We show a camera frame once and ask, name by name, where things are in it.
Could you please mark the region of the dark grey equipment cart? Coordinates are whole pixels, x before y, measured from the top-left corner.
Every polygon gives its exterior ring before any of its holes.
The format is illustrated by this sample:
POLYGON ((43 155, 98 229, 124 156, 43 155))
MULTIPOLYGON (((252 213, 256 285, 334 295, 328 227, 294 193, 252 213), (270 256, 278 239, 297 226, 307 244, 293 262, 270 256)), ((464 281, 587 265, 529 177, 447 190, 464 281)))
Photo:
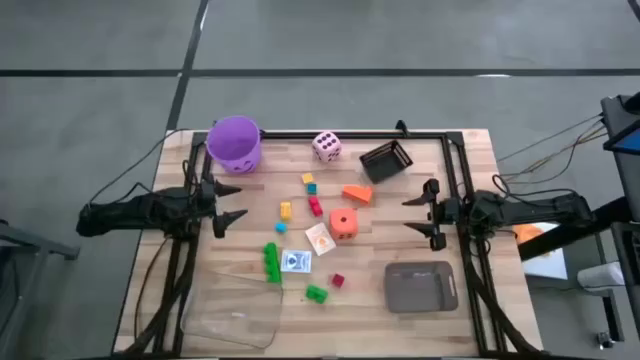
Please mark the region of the dark grey equipment cart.
MULTIPOLYGON (((627 99, 627 95, 618 95, 600 101, 603 123, 610 140, 640 120, 640 113, 632 114, 623 108, 627 99)), ((640 222, 640 155, 614 152, 613 156, 632 218, 640 222)))

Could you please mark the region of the blue-print card deck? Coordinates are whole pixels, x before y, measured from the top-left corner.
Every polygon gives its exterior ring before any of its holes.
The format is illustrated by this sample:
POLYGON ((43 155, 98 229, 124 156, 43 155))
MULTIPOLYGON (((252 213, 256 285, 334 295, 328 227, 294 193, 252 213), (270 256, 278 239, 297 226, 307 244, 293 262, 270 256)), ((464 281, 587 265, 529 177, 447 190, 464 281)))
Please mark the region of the blue-print card deck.
POLYGON ((303 250, 283 250, 281 271, 292 273, 311 272, 312 253, 303 250))

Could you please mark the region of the pink foam die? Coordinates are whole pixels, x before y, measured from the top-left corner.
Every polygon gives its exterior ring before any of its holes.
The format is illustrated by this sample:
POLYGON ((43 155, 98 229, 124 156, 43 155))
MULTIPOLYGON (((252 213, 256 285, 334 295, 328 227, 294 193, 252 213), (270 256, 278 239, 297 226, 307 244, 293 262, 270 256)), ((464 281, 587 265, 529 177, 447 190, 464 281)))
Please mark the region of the pink foam die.
POLYGON ((330 131, 318 134, 312 141, 314 154, 322 162, 335 161, 341 153, 340 139, 330 131))

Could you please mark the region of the black diagonal beam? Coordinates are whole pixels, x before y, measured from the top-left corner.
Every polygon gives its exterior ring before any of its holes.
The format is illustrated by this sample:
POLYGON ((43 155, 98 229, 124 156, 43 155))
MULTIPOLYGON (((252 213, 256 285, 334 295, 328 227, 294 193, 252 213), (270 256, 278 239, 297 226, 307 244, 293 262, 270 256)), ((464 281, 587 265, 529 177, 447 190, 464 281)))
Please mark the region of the black diagonal beam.
POLYGON ((540 256, 610 229, 614 223, 640 222, 640 197, 623 196, 592 212, 595 220, 587 225, 562 224, 518 246, 523 261, 540 256))

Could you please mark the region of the orange object beside table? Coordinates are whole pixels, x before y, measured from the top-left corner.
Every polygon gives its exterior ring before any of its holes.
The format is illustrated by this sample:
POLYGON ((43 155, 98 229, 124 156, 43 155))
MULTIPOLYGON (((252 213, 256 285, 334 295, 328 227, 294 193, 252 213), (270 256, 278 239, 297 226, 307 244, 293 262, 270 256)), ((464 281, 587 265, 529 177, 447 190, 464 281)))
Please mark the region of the orange object beside table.
POLYGON ((516 241, 518 245, 522 245, 530 241, 531 239, 545 233, 545 230, 534 224, 514 225, 512 230, 516 234, 516 241))

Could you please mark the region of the dark equipment stand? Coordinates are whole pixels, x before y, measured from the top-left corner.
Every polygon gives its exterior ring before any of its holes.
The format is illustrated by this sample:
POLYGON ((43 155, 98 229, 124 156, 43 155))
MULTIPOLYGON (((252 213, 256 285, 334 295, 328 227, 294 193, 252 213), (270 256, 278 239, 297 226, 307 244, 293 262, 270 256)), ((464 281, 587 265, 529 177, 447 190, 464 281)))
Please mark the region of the dark equipment stand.
MULTIPOLYGON (((630 302, 633 321, 640 338, 640 224, 614 222, 611 224, 614 245, 621 265, 624 288, 630 302)), ((608 339, 604 344, 612 347, 624 341, 621 320, 614 304, 614 294, 608 291, 602 298, 608 325, 608 339)))

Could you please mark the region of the long green toy brick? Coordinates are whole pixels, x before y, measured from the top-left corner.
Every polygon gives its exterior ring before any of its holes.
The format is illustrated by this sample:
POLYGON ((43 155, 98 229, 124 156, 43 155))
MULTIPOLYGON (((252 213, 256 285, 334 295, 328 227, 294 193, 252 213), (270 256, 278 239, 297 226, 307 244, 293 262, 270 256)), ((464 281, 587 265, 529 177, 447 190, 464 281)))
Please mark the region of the long green toy brick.
POLYGON ((266 281, 269 283, 281 284, 282 277, 280 271, 278 249, 273 242, 269 242, 264 246, 263 262, 266 281))

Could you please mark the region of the orange foam die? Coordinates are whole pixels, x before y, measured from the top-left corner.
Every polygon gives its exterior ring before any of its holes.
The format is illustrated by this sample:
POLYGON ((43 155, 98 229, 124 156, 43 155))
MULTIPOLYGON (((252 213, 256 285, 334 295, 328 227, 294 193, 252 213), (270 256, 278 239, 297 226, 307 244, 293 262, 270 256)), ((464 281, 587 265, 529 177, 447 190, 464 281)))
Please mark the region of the orange foam die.
POLYGON ((329 214, 329 231, 335 240, 352 239, 358 234, 357 212, 354 208, 334 209, 329 214))

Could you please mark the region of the white board on floor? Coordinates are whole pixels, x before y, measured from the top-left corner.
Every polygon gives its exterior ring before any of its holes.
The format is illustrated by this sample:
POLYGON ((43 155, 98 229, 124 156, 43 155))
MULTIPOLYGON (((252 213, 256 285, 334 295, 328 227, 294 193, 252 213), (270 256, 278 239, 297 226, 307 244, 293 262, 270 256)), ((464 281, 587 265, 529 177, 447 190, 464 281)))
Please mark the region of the white board on floor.
MULTIPOLYGON (((548 232, 557 227, 555 223, 538 222, 534 225, 548 232)), ((538 257, 523 261, 526 275, 545 277, 557 280, 567 280, 567 268, 563 249, 556 249, 538 257)))

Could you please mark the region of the grey metal side table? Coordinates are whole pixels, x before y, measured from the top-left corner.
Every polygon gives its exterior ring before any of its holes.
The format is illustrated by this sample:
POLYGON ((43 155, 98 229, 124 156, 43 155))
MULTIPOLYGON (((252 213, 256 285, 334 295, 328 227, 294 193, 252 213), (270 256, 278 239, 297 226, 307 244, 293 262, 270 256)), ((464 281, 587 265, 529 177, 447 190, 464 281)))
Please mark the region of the grey metal side table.
POLYGON ((15 271, 16 298, 5 322, 0 326, 0 360, 10 360, 17 351, 18 337, 26 324, 31 301, 37 295, 38 282, 48 256, 58 254, 65 260, 76 260, 80 248, 12 227, 5 220, 0 220, 0 249, 9 251, 8 263, 16 251, 23 250, 33 255, 23 281, 19 272, 15 271))

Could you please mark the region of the clear plastic bin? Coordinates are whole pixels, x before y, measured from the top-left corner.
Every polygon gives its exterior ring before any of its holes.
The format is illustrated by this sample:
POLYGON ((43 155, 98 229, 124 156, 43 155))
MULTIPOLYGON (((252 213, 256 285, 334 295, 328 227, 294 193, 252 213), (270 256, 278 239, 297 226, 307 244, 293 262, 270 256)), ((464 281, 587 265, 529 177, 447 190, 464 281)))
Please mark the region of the clear plastic bin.
POLYGON ((265 349, 279 330, 282 301, 279 284, 202 270, 187 297, 180 329, 197 338, 265 349))

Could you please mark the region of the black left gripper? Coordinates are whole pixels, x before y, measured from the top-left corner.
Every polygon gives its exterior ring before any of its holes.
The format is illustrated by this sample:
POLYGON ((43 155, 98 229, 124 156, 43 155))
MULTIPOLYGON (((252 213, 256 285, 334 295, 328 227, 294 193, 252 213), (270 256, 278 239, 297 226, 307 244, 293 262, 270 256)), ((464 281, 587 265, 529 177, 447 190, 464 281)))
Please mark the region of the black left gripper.
POLYGON ((215 214, 215 195, 217 197, 224 197, 239 193, 242 191, 239 187, 224 185, 218 180, 214 183, 207 180, 204 182, 190 180, 188 190, 189 196, 185 210, 187 224, 191 225, 202 217, 213 217, 213 232, 216 238, 224 238, 229 226, 248 213, 247 210, 237 210, 223 212, 220 215, 215 214))

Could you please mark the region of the white paper roll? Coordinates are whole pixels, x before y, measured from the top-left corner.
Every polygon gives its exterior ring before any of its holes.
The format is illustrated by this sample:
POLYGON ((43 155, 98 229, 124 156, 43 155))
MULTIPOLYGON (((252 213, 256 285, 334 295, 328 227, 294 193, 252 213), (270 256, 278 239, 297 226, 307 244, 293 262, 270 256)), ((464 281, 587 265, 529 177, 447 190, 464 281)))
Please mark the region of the white paper roll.
POLYGON ((606 290, 625 284, 619 261, 582 269, 577 274, 577 281, 589 291, 606 290))

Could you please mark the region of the orange wedge toy brick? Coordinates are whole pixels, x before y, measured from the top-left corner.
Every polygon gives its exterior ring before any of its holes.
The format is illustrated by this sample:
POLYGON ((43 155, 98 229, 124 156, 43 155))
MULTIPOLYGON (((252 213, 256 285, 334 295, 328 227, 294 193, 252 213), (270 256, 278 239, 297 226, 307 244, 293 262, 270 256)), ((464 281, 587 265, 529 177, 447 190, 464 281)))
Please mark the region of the orange wedge toy brick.
POLYGON ((342 195, 348 199, 369 205, 373 198, 373 189, 370 186, 344 185, 342 195))

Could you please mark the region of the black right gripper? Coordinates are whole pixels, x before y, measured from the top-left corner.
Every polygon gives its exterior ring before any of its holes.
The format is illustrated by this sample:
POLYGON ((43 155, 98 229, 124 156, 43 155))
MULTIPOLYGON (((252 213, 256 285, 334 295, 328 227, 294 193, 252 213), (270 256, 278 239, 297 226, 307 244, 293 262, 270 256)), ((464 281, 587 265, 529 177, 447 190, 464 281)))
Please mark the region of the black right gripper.
POLYGON ((436 200, 439 192, 439 181, 436 178, 430 178, 423 184, 421 196, 403 202, 404 206, 432 204, 433 224, 405 223, 405 226, 420 232, 429 239, 432 251, 443 250, 447 245, 446 235, 441 230, 442 226, 460 226, 463 232, 471 232, 470 213, 475 202, 473 196, 467 195, 436 200))

